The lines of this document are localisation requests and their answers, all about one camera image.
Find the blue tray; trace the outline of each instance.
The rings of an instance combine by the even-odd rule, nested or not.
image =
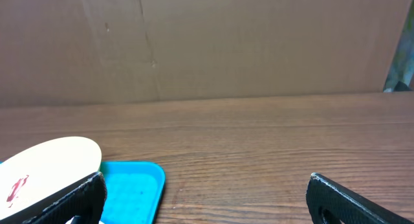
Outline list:
[[[163,169],[152,162],[103,162],[108,196],[101,221],[105,224],[152,223],[166,182]]]

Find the wood grain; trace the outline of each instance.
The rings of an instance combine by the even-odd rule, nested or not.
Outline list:
[[[311,223],[320,172],[414,220],[414,93],[0,110],[0,160],[56,137],[161,165],[157,223]]]

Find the white disc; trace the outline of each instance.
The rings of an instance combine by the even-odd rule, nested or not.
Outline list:
[[[0,220],[97,172],[101,149],[85,137],[33,146],[0,164]]]

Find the brown cardboard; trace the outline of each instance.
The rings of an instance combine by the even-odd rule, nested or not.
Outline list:
[[[379,92],[411,0],[0,0],[0,107]]]

